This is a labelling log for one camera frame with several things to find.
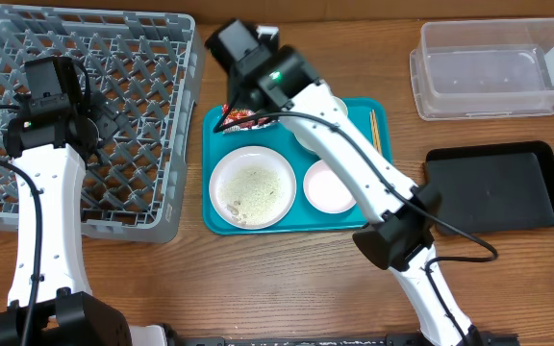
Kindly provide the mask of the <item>red snack wrapper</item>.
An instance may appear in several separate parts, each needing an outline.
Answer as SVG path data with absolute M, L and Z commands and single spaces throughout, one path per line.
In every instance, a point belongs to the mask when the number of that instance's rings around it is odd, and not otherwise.
M 226 118 L 222 122 L 222 126 L 226 126 L 229 123 L 232 123 L 234 121 L 247 118 L 249 116 L 254 115 L 255 113 L 249 109 L 237 109 L 232 108 Z M 245 123 L 240 123 L 237 125 L 234 125 L 228 129 L 224 130 L 225 134 L 234 133 L 234 132 L 242 132 L 242 131 L 253 131 L 253 130 L 260 130 L 263 128 L 267 128 L 269 126 L 275 125 L 276 122 L 274 120 L 270 120 L 268 118 L 261 118 L 258 120 L 251 120 L 247 121 Z

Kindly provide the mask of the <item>small pink bowl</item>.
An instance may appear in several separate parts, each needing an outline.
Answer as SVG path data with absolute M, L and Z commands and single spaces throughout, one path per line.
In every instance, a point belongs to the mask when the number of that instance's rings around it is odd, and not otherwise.
M 323 160 L 308 169 L 303 190 L 308 202 L 324 213 L 342 213 L 356 205 L 349 189 Z

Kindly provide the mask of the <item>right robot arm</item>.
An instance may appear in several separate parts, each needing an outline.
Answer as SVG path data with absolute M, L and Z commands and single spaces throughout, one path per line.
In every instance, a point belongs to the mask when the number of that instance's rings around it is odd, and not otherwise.
M 367 221 L 353 235 L 363 255 L 389 270 L 415 309 L 432 345 L 481 345 L 484 340 L 459 309 L 439 269 L 431 224 L 440 201 L 378 153 L 338 108 L 328 84 L 295 48 L 263 39 L 238 19 L 219 27 L 206 48 L 228 75 L 231 105 L 256 118 L 279 121 L 300 136 L 336 173 Z

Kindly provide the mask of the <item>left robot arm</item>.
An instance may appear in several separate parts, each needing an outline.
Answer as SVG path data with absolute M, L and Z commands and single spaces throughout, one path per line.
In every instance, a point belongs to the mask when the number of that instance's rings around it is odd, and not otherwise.
M 18 187 L 18 246 L 0 345 L 174 345 L 166 324 L 131 326 L 93 297 L 84 266 L 80 200 L 88 159 L 127 123 L 77 75 L 68 57 L 26 62 L 29 92 L 4 146 Z

